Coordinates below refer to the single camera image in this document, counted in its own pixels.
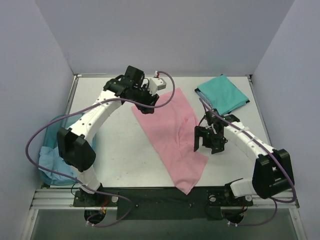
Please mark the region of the pink t shirt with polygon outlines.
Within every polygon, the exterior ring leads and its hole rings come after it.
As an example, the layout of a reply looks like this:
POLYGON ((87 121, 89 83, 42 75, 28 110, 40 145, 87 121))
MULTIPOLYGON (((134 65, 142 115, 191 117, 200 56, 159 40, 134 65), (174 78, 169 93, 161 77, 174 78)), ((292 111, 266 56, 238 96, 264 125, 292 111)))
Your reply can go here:
POLYGON ((180 88, 161 95, 153 114, 132 112, 158 153, 175 187, 188 195, 200 180, 209 158, 194 151, 195 126, 199 121, 180 88))

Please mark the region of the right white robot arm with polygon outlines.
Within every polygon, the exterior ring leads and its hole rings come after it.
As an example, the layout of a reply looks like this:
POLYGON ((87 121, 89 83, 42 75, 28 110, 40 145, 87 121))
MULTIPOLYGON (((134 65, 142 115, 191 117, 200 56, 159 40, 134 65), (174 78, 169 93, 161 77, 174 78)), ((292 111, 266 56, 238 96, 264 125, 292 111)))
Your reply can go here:
POLYGON ((227 204, 234 205, 241 197, 251 195, 272 198, 294 187, 291 157, 285 149, 277 150, 264 143, 233 114, 217 116, 206 111, 203 119, 207 125, 194 128, 194 151, 203 146, 217 154, 231 142, 254 163, 251 177, 225 185, 223 199, 227 204))

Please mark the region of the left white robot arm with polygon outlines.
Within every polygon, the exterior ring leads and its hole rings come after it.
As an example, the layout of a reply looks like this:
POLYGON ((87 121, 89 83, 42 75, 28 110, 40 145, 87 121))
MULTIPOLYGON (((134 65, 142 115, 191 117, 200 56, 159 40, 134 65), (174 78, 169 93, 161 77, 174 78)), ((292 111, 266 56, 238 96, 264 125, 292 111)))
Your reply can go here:
POLYGON ((101 183, 94 170, 96 153, 91 146, 93 138, 107 118, 124 104, 124 99, 143 104, 138 107, 143 114, 154 112, 152 107, 159 99, 157 91, 165 89, 166 83, 158 73, 146 83, 144 79, 142 70, 128 66, 125 74, 106 82, 95 101, 96 107, 57 133, 59 156, 76 170, 77 179, 83 184, 81 189, 86 192, 85 200, 91 206, 98 206, 103 200, 103 193, 98 190, 101 183))

